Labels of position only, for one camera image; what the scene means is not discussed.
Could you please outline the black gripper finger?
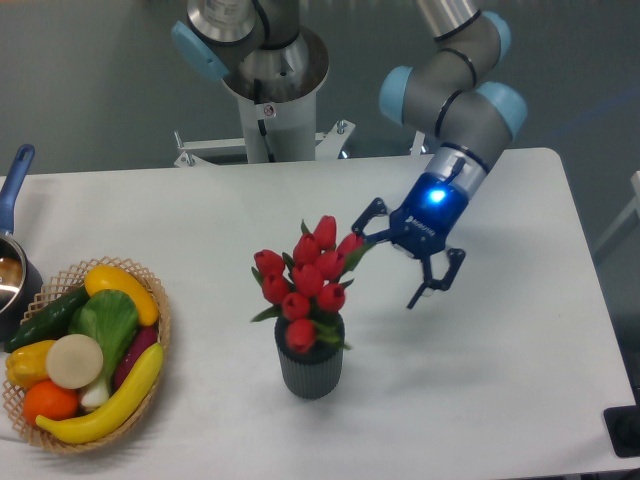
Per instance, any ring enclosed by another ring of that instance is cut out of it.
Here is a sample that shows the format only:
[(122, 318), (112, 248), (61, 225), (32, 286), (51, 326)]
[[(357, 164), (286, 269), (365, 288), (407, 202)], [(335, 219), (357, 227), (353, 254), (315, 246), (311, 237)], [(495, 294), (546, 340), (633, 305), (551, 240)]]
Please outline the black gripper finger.
[(466, 258), (466, 251), (459, 248), (448, 248), (445, 251), (445, 257), (448, 261), (448, 269), (441, 278), (435, 278), (432, 272), (431, 256), (429, 254), (422, 255), (419, 260), (422, 268), (422, 283), (417, 288), (406, 308), (411, 310), (414, 308), (418, 300), (428, 291), (447, 291), (450, 289), (454, 279), (456, 278), (462, 263)]
[(365, 228), (377, 217), (390, 218), (388, 208), (380, 197), (374, 198), (351, 226), (351, 231), (361, 238), (365, 244), (377, 245), (388, 242), (394, 239), (399, 233), (398, 229), (393, 228), (392, 225), (389, 224), (385, 229), (367, 234)]

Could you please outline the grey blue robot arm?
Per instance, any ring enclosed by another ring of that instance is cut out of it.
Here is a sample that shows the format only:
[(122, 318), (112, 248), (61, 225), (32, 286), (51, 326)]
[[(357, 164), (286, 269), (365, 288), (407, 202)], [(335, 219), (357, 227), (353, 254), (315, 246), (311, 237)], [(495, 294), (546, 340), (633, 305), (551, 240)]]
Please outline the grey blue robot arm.
[[(486, 80), (511, 44), (498, 15), (471, 1), (419, 5), (437, 50), (419, 68), (399, 66), (384, 79), (381, 113), (438, 142), (400, 206), (374, 200), (353, 224), (387, 216), (367, 242), (388, 242), (422, 266), (421, 292), (449, 289), (464, 260), (447, 237), (526, 116), (522, 96)], [(171, 31), (182, 58), (235, 96), (251, 163), (316, 160), (316, 94), (329, 70), (327, 49), (300, 22), (296, 1), (191, 1)]]

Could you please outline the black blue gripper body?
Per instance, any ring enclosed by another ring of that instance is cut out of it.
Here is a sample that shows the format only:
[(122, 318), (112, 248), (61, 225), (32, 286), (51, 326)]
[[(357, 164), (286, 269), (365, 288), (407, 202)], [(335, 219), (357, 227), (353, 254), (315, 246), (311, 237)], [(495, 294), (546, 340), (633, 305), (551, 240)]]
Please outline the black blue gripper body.
[(390, 214), (391, 243), (417, 259), (443, 251), (468, 202), (453, 186), (429, 173), (422, 174)]

